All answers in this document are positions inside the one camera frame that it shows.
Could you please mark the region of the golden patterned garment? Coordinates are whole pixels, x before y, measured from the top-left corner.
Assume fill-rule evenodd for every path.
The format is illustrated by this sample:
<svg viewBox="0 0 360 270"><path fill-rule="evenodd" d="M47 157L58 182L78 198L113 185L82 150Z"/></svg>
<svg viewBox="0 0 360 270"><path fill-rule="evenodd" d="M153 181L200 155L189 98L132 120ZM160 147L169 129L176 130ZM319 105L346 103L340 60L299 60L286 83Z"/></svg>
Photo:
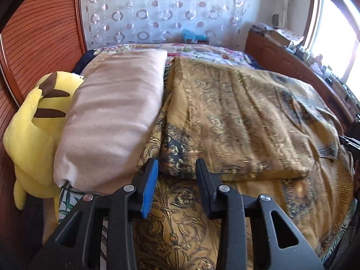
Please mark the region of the golden patterned garment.
<svg viewBox="0 0 360 270"><path fill-rule="evenodd" d="M214 269L220 222L204 214L195 163L248 196L274 198L321 260L355 210L353 159L315 89L265 70L176 57L139 164L159 161L153 209L134 224L139 269Z"/></svg>

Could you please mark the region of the palm leaf bed sheet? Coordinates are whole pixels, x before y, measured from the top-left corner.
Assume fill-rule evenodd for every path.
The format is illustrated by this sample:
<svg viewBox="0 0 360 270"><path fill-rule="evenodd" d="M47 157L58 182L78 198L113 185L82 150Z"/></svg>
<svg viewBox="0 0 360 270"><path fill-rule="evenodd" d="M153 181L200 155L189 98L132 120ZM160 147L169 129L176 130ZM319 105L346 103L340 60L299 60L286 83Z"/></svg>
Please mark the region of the palm leaf bed sheet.
<svg viewBox="0 0 360 270"><path fill-rule="evenodd" d="M69 183L66 183L60 188L60 196L58 201L58 224L69 214L73 207L83 198L87 193L81 192L73 188ZM106 269L107 266L107 235L108 235L108 217L103 217L102 233L101 233L101 250L100 250L100 264L99 269Z"/></svg>

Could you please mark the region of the beige pillow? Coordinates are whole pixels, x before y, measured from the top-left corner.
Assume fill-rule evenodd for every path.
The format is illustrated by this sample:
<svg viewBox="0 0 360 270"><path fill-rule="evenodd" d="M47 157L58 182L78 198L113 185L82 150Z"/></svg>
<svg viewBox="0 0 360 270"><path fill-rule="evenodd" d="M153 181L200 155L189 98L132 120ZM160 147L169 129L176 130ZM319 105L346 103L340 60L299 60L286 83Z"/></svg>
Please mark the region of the beige pillow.
<svg viewBox="0 0 360 270"><path fill-rule="evenodd" d="M162 107L167 52L105 58L75 91L54 158L54 181L112 194L133 178Z"/></svg>

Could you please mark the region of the yellow plush toy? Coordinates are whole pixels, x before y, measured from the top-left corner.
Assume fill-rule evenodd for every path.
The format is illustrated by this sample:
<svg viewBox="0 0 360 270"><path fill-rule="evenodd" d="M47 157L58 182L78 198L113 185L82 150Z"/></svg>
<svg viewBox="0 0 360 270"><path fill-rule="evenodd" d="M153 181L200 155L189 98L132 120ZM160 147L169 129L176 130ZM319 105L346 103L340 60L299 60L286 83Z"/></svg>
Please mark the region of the yellow plush toy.
<svg viewBox="0 0 360 270"><path fill-rule="evenodd" d="M83 81L64 71L43 76L4 133L4 148L15 167L14 201L20 210L27 195L42 199L59 196L53 177L54 157L73 95Z"/></svg>

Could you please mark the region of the wooden sideboard cabinet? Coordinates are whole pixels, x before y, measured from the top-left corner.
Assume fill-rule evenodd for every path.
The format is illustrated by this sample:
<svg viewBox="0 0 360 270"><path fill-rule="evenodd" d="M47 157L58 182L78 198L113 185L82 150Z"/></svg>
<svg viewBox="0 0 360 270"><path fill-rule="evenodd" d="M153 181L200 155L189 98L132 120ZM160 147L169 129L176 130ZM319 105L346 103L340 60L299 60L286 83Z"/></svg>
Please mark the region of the wooden sideboard cabinet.
<svg viewBox="0 0 360 270"><path fill-rule="evenodd" d="M288 53L284 48L256 32L249 31L245 52L265 70L293 77L312 85L338 117L344 129L348 129L354 122L355 115L351 113L332 87L312 72L303 61Z"/></svg>

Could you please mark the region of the cardboard box on cabinet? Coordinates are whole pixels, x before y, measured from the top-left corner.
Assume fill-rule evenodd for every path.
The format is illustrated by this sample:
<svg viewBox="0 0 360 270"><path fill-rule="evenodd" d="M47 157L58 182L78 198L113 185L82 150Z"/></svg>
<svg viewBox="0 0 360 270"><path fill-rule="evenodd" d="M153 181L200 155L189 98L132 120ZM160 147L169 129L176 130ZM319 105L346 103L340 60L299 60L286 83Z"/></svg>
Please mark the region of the cardboard box on cabinet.
<svg viewBox="0 0 360 270"><path fill-rule="evenodd" d="M289 29L274 29L269 35L282 47L296 46L304 40L303 35L299 35Z"/></svg>

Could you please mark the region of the floral quilt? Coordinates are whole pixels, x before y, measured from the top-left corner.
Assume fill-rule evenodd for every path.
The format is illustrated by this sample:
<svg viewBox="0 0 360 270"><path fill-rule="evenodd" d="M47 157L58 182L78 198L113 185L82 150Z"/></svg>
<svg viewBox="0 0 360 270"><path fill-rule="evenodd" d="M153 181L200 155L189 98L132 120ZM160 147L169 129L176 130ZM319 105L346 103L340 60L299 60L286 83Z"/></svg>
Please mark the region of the floral quilt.
<svg viewBox="0 0 360 270"><path fill-rule="evenodd" d="M96 49L94 59L87 65L96 68L100 62L113 54L126 51L138 51L145 49L165 50L168 54L166 63L169 64L173 57L188 57L207 62L221 63L225 65L244 66L252 69L260 69L259 64L248 54L241 51L233 51L225 47L210 45L189 45L183 43L164 44L124 44Z"/></svg>

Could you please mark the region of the blue item on box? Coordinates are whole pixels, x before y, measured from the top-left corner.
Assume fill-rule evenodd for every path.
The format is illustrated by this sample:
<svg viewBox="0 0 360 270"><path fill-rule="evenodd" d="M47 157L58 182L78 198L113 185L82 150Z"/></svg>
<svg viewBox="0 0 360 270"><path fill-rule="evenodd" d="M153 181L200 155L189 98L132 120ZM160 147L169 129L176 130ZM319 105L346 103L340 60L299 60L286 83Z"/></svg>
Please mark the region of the blue item on box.
<svg viewBox="0 0 360 270"><path fill-rule="evenodd" d="M184 29L182 31L182 40L186 44L209 44L209 40L206 35L196 34L194 31Z"/></svg>

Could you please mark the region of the wooden louvered wardrobe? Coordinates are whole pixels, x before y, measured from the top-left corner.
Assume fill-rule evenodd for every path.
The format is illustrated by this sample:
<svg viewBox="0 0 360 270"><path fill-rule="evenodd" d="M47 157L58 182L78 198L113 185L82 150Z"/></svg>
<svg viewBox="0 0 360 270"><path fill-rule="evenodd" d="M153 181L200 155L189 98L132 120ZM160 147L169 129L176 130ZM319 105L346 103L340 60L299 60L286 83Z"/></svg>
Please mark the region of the wooden louvered wardrobe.
<svg viewBox="0 0 360 270"><path fill-rule="evenodd" d="M1 130L41 76L71 71L85 53L79 0L1 0ZM14 202L14 165L1 151L1 255L28 264L41 247L43 205Z"/></svg>

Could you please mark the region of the white circle pattern curtain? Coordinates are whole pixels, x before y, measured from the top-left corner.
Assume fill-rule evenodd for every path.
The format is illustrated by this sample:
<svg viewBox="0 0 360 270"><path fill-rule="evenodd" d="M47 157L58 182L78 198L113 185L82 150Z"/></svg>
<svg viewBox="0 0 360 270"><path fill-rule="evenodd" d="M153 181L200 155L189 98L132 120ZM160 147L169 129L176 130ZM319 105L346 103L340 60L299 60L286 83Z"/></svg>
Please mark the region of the white circle pattern curtain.
<svg viewBox="0 0 360 270"><path fill-rule="evenodd" d="M188 29L209 44L233 46L251 0L81 0L88 49L124 43L177 43Z"/></svg>

